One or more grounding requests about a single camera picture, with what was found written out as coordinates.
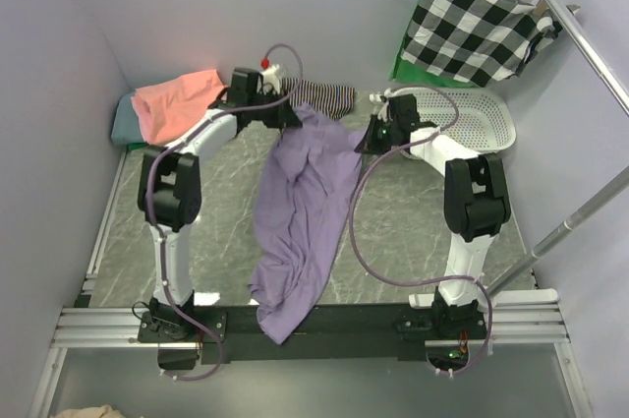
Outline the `black white striped shirt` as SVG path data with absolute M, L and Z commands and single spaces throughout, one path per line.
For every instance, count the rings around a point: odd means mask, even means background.
M 297 89 L 289 101 L 299 119 L 320 113 L 331 120 L 340 120 L 354 107 L 356 91 L 351 86 L 315 83 L 296 78 L 284 78 L 282 90 Z

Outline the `purple t shirt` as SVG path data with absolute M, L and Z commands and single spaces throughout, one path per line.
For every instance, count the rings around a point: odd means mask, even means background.
M 262 255 L 248 288 L 257 322 L 277 345 L 320 299 L 358 184 L 363 137 L 301 105 L 302 125 L 285 130 L 261 171 L 253 227 Z

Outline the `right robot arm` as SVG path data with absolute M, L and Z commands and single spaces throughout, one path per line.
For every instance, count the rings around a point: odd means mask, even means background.
M 452 119 L 439 126 L 421 119 L 409 90 L 373 93 L 370 100 L 377 108 L 356 152 L 378 162 L 405 152 L 444 179 L 443 216 L 451 241 L 444 275 L 432 281 L 435 292 L 427 309 L 435 333 L 458 333 L 476 324 L 479 309 L 490 305 L 482 282 L 486 254 L 511 217 L 502 161 L 447 136 L 461 115 L 457 106 Z

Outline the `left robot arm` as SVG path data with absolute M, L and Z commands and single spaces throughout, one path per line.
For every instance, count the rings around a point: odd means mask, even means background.
M 262 64 L 261 71 L 237 68 L 198 123 L 164 146 L 143 156 L 138 207 L 152 237 L 156 281 L 148 302 L 153 328 L 181 334 L 192 328 L 194 288 L 189 269 L 190 234 L 201 208 L 200 164 L 235 139 L 250 123 L 270 129 L 299 128 L 301 120 L 283 88 L 286 71 Z

